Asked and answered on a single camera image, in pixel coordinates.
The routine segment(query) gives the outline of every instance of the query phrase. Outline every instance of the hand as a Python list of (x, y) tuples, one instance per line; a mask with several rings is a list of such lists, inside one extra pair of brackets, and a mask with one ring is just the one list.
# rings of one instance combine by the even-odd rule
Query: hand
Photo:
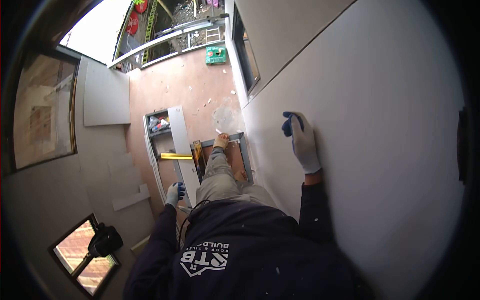
[(305, 174), (313, 174), (320, 170), (320, 160), (317, 157), (317, 147), (313, 128), (300, 112), (283, 113), (288, 118), (282, 125), (283, 134), (292, 136), (293, 153), (299, 160)]
[(165, 204), (170, 204), (173, 207), (177, 207), (179, 200), (182, 200), (183, 196), (185, 196), (185, 188), (182, 187), (182, 185), (183, 182), (175, 182), (168, 187), (167, 200), (165, 201)]

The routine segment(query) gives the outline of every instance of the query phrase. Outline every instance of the leg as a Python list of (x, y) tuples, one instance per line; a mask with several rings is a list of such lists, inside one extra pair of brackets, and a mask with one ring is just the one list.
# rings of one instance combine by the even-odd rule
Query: leg
[(272, 196), (270, 196), (263, 186), (251, 184), (249, 182), (237, 182), (237, 184), (240, 192), (248, 195), (251, 202), (278, 208), (273, 201)]
[(223, 152), (228, 144), (228, 134), (222, 133), (215, 141), (213, 151), (205, 167), (204, 180), (197, 189), (197, 202), (206, 199), (210, 201), (231, 199), (240, 195), (232, 168), (228, 165), (227, 157)]

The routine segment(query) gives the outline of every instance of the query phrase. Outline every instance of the red sign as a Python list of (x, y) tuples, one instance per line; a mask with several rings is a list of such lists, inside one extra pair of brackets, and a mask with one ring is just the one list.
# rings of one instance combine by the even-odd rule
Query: red sign
[(136, 12), (132, 12), (130, 14), (130, 18), (128, 19), (127, 28), (125, 29), (126, 32), (133, 35), (137, 32), (138, 29), (138, 15)]
[(135, 10), (139, 13), (143, 13), (147, 9), (148, 3), (147, 0), (145, 0), (144, 3), (136, 4), (135, 5)]

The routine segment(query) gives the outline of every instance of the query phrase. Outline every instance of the black cable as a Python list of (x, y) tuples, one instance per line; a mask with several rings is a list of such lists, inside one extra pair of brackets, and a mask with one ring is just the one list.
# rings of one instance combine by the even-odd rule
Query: black cable
[(180, 234), (179, 234), (179, 241), (178, 241), (178, 244), (177, 244), (177, 251), (179, 252), (180, 251), (180, 240), (181, 240), (181, 232), (183, 230), (183, 225), (185, 225), (185, 222), (187, 222), (187, 219), (188, 219), (188, 216), (190, 216), (190, 214), (192, 213), (192, 211), (195, 210), (195, 208), (197, 208), (200, 204), (203, 204), (205, 202), (211, 202), (210, 200), (206, 199), (206, 200), (202, 200), (200, 201), (197, 205), (195, 205), (194, 208), (192, 208), (192, 210), (188, 213), (187, 217), (185, 218), (185, 220), (183, 220), (183, 223), (181, 224), (180, 226)]

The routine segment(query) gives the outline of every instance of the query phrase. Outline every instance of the green bag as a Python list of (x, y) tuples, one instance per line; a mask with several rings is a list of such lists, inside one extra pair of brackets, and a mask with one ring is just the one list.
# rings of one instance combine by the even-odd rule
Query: green bag
[(227, 50), (225, 46), (207, 47), (205, 63), (207, 65), (224, 64), (227, 62)]

